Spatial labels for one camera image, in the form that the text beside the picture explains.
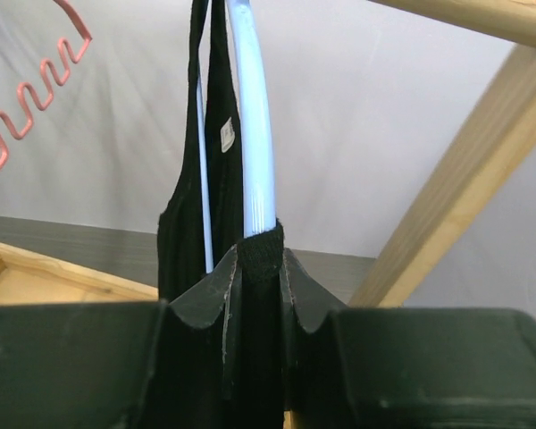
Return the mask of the pink hanger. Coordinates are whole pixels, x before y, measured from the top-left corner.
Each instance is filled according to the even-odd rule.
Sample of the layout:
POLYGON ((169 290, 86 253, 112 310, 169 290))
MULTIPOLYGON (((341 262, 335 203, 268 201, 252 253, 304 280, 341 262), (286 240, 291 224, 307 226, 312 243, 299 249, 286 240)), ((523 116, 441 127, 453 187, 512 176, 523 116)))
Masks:
MULTIPOLYGON (((70 63, 78 64, 87 52, 92 41, 92 36, 86 24, 72 5, 64 0, 54 0, 54 2, 63 9, 70 19, 82 39, 82 45, 78 51, 74 51, 67 38, 60 38, 58 40, 57 53, 63 66, 63 73, 60 73, 56 69, 51 59, 43 58, 41 60, 39 75, 46 89, 46 97, 40 98, 34 86, 27 81, 21 82, 18 85, 16 89, 17 101, 25 115, 25 124, 21 128, 17 129, 11 117, 5 111, 0 110, 0 122, 4 124, 10 136, 15 140, 24 139, 34 126, 34 115, 27 97, 30 97, 35 109, 44 112, 54 100, 54 86, 52 82, 57 87, 63 87, 67 83, 71 76, 70 63)), ((0 132, 0 171, 4 168, 8 158, 9 148, 0 132)))

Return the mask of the light blue hanger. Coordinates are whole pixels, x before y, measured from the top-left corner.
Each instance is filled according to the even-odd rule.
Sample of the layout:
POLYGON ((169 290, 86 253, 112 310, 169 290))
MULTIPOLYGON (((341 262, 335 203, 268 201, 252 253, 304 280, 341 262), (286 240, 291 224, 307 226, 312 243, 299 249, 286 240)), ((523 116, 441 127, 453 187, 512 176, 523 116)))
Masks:
POLYGON ((248 1, 227 0, 239 81, 244 235, 276 225, 272 129, 264 66, 255 20, 248 1))

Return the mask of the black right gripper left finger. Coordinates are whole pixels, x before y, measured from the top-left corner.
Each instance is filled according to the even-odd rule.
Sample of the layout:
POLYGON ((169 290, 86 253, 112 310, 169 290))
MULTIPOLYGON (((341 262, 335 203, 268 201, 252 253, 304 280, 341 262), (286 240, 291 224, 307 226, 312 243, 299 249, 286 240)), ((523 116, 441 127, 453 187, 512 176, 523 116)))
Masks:
POLYGON ((0 428, 232 428, 235 251, 172 303, 0 305, 0 428))

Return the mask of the black tank top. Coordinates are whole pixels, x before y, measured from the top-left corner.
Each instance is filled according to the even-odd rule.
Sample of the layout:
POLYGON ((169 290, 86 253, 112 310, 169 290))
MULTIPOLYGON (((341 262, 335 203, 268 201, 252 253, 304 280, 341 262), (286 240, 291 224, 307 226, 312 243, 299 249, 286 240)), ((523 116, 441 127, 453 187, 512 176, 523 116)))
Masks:
POLYGON ((239 102, 222 1, 191 5, 180 177, 157 229, 163 320, 150 428, 280 428, 283 229, 245 234, 239 102))

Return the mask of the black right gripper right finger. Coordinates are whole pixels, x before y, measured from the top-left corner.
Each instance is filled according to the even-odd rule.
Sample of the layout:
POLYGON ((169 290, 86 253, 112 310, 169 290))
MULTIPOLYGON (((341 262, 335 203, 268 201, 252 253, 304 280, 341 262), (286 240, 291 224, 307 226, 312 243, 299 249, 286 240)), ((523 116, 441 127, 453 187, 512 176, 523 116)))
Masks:
POLYGON ((536 321, 500 308, 355 308, 286 250, 296 428, 536 428, 536 321))

